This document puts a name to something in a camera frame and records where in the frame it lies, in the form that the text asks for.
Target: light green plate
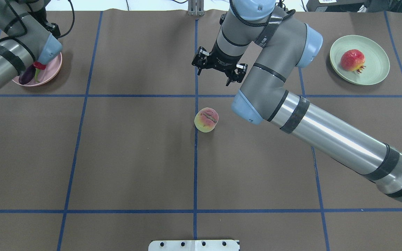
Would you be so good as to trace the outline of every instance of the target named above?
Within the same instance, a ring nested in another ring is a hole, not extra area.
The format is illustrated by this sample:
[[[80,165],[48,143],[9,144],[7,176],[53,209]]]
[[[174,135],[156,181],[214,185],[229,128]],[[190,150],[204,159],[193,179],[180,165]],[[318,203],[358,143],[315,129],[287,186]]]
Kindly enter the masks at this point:
[[[342,55],[357,49],[365,56],[365,68],[361,74],[344,70],[340,65]],[[330,62],[336,73],[346,81],[359,85],[378,84],[383,81],[390,70],[386,52],[375,41],[358,35],[348,35],[336,40],[330,49]]]

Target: plate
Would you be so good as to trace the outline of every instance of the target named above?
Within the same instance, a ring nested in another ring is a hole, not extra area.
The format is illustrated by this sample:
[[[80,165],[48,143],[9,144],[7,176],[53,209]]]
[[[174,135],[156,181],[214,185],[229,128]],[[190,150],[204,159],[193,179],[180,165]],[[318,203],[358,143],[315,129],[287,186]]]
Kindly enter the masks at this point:
[[[344,70],[340,65],[342,55],[351,49],[361,51],[365,56],[365,68],[361,74]],[[359,35],[343,36],[330,49],[330,62],[341,78],[358,85],[373,85],[383,81],[390,70],[386,52],[375,41]]]
[[[57,73],[59,73],[62,65],[62,54],[58,54],[49,64],[46,65],[46,69],[40,71],[38,74],[38,81],[35,81],[35,78],[32,78],[32,80],[27,83],[27,84],[20,84],[19,83],[19,76],[16,76],[12,79],[15,83],[19,84],[20,86],[39,86],[42,84],[46,84],[47,82],[51,81]]]

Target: blue joint cap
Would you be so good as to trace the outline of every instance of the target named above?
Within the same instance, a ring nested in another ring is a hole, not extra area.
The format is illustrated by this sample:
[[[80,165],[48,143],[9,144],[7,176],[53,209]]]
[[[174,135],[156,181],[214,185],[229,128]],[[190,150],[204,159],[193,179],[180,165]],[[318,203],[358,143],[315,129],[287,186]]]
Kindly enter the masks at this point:
[[[323,38],[322,35],[313,30],[308,24],[306,25],[306,41],[305,48],[303,49],[302,57],[300,58],[298,64],[296,65],[299,68],[307,67],[313,59],[319,53],[320,48],[322,47]]]
[[[46,65],[60,54],[62,49],[62,44],[57,40],[57,38],[54,38],[54,36],[50,34],[37,61]]]
[[[233,99],[232,111],[252,124],[260,124],[260,122],[263,121],[263,118],[249,100],[247,100],[241,90],[238,90],[237,95],[235,95]]]
[[[276,6],[275,0],[233,0],[242,19],[255,21],[271,14]]]

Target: red chili pepper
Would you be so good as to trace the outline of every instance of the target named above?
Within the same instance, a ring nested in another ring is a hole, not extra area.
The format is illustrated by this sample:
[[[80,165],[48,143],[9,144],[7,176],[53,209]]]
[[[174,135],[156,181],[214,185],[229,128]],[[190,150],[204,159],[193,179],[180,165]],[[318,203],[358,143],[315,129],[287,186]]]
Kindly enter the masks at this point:
[[[46,65],[45,65],[45,64],[42,64],[42,63],[40,63],[40,62],[38,62],[38,61],[34,62],[34,63],[33,63],[33,66],[34,66],[35,68],[37,68],[37,69],[40,69],[40,70],[46,69]]]

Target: peach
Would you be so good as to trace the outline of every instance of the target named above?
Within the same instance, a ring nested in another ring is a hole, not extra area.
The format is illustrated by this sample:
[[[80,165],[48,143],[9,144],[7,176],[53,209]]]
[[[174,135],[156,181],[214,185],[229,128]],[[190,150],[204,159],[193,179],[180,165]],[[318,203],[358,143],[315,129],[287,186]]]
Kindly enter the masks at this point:
[[[195,116],[195,127],[203,133],[208,133],[215,128],[218,119],[217,111],[210,107],[203,108]]]
[[[365,68],[365,56],[357,49],[346,51],[341,57],[341,66],[344,70],[355,71],[360,74]]]

